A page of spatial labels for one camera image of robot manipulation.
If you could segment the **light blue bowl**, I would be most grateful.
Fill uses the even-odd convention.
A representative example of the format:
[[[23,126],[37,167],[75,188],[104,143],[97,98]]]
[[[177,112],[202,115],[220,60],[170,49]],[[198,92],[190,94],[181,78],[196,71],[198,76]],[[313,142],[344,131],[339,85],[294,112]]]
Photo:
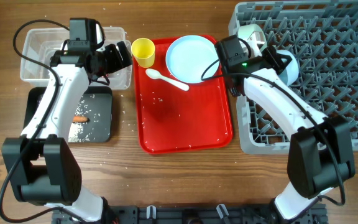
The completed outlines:
[[[293,84],[299,77],[300,69],[295,56],[287,50],[277,50],[278,54],[287,55],[291,58],[291,62],[286,66],[284,71],[278,75],[286,86]]]

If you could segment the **green bowl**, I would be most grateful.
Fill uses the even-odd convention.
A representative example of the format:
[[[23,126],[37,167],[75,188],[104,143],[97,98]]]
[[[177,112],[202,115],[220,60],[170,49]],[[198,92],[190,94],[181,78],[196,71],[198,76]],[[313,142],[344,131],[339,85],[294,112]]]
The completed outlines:
[[[251,57],[261,56],[262,51],[267,47],[265,34],[263,33],[262,28],[257,24],[240,26],[237,31],[237,36],[250,45],[251,50],[249,52],[247,46],[240,41],[243,51]]]

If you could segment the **yellow plastic cup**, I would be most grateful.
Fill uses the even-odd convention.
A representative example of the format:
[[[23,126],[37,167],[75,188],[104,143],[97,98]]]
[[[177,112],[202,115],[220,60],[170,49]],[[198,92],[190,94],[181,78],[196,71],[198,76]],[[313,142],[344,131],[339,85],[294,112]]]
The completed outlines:
[[[140,67],[150,68],[154,64],[155,45],[150,39],[136,39],[132,43],[131,51]]]

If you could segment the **orange carrot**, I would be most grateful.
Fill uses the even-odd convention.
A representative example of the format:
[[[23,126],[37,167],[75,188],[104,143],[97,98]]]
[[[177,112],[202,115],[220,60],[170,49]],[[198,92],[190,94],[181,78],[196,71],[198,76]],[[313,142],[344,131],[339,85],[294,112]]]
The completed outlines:
[[[88,122],[89,119],[86,117],[86,116],[79,116],[79,115],[76,115],[74,116],[73,118],[73,122],[74,123],[86,123]]]

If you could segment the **white rice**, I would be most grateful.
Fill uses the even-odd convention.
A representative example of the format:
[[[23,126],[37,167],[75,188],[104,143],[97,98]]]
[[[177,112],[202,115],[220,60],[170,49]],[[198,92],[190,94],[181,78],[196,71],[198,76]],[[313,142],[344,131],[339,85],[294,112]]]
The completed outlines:
[[[69,143],[97,142],[99,137],[96,133],[97,124],[101,124],[100,112],[97,112],[96,104],[100,97],[95,93],[84,94],[76,107],[75,116],[86,116],[89,121],[86,123],[74,123],[70,126],[68,135]]]

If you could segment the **light blue plate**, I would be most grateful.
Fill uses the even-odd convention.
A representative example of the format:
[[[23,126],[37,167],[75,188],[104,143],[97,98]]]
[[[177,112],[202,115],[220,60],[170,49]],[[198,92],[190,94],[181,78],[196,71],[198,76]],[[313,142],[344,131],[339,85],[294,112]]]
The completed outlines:
[[[168,48],[165,62],[168,71],[179,81],[196,84],[212,77],[218,70],[218,56],[211,40],[199,35],[186,35],[175,40]]]

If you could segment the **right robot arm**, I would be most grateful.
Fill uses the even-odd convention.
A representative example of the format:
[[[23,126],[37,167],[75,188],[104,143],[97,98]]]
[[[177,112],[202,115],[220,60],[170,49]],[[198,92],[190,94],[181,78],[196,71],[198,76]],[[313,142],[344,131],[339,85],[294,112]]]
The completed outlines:
[[[292,223],[322,199],[344,205],[344,182],[356,174],[349,123],[314,109],[289,88],[299,74],[295,56],[236,35],[214,47],[232,96],[256,102],[290,141],[290,182],[271,201],[264,220]]]

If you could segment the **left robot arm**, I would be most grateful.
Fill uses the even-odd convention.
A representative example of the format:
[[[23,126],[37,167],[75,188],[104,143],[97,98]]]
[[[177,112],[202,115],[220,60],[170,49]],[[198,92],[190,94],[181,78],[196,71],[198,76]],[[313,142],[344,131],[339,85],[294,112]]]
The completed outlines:
[[[17,138],[7,138],[2,157],[7,169],[0,190],[0,217],[6,189],[17,201],[60,212],[74,223],[118,223],[108,201],[82,184],[81,169],[68,146],[77,104],[91,83],[108,85],[108,75],[132,65],[124,42],[105,44],[95,19],[72,18],[69,38],[45,68],[50,78],[36,112]]]

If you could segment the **grey dishwasher rack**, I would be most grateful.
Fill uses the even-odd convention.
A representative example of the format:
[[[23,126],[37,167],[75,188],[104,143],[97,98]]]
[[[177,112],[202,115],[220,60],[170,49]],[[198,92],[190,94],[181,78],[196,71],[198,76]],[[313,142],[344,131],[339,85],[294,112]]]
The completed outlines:
[[[343,116],[358,151],[358,1],[240,2],[228,25],[258,25],[267,43],[293,53],[292,90],[328,116]]]

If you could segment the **white plastic spoon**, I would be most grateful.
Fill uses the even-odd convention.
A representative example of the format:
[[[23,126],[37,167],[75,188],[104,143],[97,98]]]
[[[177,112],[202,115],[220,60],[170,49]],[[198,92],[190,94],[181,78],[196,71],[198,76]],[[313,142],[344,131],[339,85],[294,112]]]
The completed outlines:
[[[145,70],[145,73],[146,75],[151,78],[151,79],[154,79],[154,80],[163,80],[183,91],[188,91],[190,89],[190,87],[185,84],[185,83],[182,83],[182,82],[179,82],[179,81],[176,81],[174,79],[171,79],[171,78],[168,78],[168,77],[165,77],[163,76],[159,71],[157,70],[154,70],[154,69],[151,69],[151,68],[148,68]]]

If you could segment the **black plastic tray bin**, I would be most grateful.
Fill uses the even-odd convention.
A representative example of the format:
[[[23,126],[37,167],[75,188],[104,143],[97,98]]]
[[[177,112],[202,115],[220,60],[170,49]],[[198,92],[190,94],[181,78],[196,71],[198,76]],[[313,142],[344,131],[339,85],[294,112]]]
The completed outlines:
[[[100,112],[101,124],[97,124],[97,142],[106,142],[111,137],[111,120],[112,120],[112,91],[105,86],[91,86],[84,94],[95,93],[100,99],[96,104],[97,112]]]

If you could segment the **clear plastic bin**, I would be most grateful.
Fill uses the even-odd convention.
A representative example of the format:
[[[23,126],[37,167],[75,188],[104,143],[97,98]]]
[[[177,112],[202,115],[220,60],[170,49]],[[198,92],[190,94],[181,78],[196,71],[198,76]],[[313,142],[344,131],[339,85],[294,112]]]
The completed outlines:
[[[121,27],[104,27],[104,46],[123,41],[128,50],[131,42],[126,39],[126,32]],[[31,29],[28,31],[22,54],[26,57],[49,64],[50,58],[63,46],[63,41],[69,38],[69,31],[64,28]],[[110,73],[109,87],[112,90],[125,90],[131,84],[132,66]],[[46,87],[49,83],[49,71],[28,60],[21,60],[21,80],[36,87]]]

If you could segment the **red serving tray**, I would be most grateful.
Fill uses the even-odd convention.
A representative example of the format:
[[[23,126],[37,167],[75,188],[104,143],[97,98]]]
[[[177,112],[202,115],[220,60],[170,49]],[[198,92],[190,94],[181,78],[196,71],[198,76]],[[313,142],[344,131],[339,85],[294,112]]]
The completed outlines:
[[[203,150],[231,142],[231,110],[222,77],[183,91],[149,78],[137,62],[133,71],[139,144],[145,152]]]

